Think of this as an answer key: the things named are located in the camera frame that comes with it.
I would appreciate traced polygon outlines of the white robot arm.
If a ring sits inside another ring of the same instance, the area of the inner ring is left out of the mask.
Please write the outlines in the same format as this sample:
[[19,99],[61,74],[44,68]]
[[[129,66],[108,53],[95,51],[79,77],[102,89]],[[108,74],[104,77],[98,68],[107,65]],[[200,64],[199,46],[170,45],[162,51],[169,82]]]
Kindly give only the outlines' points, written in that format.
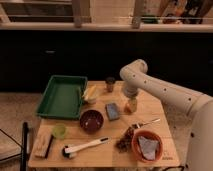
[[184,171],[213,171],[213,97],[149,76],[147,70],[142,59],[121,68],[124,95],[136,97],[142,89],[190,117],[193,123]]

